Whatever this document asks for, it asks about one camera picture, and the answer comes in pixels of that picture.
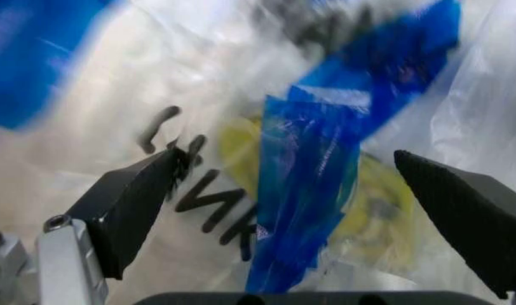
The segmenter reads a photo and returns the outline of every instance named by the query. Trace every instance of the plastic waste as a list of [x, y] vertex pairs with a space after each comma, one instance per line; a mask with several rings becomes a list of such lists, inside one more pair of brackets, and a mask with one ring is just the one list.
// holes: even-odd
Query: plastic waste
[[327, 57], [287, 101], [267, 99], [247, 291], [286, 292], [316, 267], [343, 217], [360, 141], [430, 85], [458, 42], [459, 14], [442, 0], [404, 15]]

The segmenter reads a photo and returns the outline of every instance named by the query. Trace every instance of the blue plastic bag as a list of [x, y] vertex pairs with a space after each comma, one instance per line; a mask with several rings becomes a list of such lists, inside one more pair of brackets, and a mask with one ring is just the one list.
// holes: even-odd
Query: blue plastic bag
[[442, 0], [329, 56], [268, 98], [262, 119], [257, 248], [246, 290], [298, 284], [343, 214], [359, 143], [424, 92], [458, 41], [460, 7]]
[[47, 103], [92, 18], [110, 0], [0, 0], [0, 125]]

